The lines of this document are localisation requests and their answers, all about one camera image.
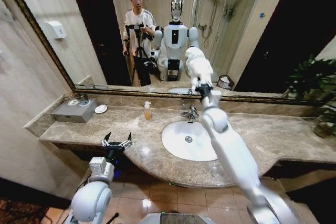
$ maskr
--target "tiled floor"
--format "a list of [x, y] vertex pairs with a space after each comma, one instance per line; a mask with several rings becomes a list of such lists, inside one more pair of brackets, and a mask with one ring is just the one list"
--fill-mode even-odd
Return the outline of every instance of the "tiled floor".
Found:
[[[277, 181], [263, 178], [262, 183], [282, 193]], [[106, 223], [116, 212], [120, 215], [116, 223], [138, 223], [146, 214], [161, 211], [178, 211], [210, 217], [217, 224], [250, 224], [246, 211], [247, 199], [239, 188], [191, 189], [169, 185], [131, 166], [121, 172], [112, 183], [113, 198], [105, 214]], [[318, 223], [305, 205], [297, 205], [307, 224]], [[53, 224], [61, 224], [68, 210], [50, 209], [47, 216]], [[50, 223], [44, 219], [43, 224]]]

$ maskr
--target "tissue box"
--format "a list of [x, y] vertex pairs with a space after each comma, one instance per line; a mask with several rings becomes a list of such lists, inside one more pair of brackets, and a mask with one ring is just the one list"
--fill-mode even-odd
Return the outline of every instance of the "tissue box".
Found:
[[89, 101], [89, 104], [85, 106], [81, 106], [80, 103], [68, 105], [66, 101], [52, 115], [59, 122], [87, 123], [98, 106], [95, 99], [89, 99]]

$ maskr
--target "soap dispenser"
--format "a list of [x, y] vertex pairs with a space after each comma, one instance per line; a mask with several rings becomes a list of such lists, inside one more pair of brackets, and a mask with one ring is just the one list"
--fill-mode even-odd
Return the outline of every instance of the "soap dispenser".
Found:
[[150, 106], [151, 102], [145, 102], [145, 106], [144, 106], [144, 115], [146, 120], [149, 120], [151, 118], [151, 106]]

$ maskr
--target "young man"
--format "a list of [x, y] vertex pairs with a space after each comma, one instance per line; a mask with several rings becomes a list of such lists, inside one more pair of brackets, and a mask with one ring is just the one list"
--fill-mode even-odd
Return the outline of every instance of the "young man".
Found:
[[[128, 10], [125, 14], [125, 21], [124, 24], [126, 25], [137, 25], [137, 24], [144, 24], [144, 27], [141, 27], [141, 39], [140, 39], [140, 46], [144, 48], [147, 56], [150, 57], [151, 53], [151, 42], [149, 39], [146, 38], [146, 36], [143, 36], [143, 34], [150, 35], [154, 37], [154, 30], [155, 30], [155, 20], [153, 18], [153, 15], [148, 11], [142, 8], [142, 0], [130, 0], [132, 3], [132, 9]], [[146, 62], [148, 59], [145, 55], [142, 55], [142, 58], [140, 57], [140, 54], [136, 56], [136, 49], [139, 47], [138, 40], [135, 36], [135, 31], [133, 29], [130, 29], [130, 38], [128, 38], [126, 27], [124, 26], [124, 32], [123, 32], [123, 54], [126, 53], [127, 48], [127, 40], [129, 39], [132, 45], [132, 54], [134, 57], [134, 64], [136, 71], [138, 72], [138, 77], [140, 80], [140, 85], [145, 86], [151, 84], [151, 79], [149, 76], [148, 70], [143, 65], [144, 62]]]

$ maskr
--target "marble countertop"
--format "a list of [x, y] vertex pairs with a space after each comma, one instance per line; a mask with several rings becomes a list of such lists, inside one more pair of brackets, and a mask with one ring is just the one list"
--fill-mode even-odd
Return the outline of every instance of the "marble countertop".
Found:
[[[161, 142], [163, 129], [172, 122], [186, 121], [180, 110], [152, 109], [147, 121], [142, 108], [108, 106], [87, 124], [55, 122], [40, 138], [63, 144], [100, 145], [110, 131], [110, 141], [122, 142], [132, 133], [133, 145], [125, 155], [147, 173], [188, 187], [233, 185], [218, 160], [194, 162], [170, 154]], [[228, 114], [230, 124], [245, 140], [263, 175], [278, 160], [336, 163], [336, 140], [319, 138], [313, 123], [294, 116]]]

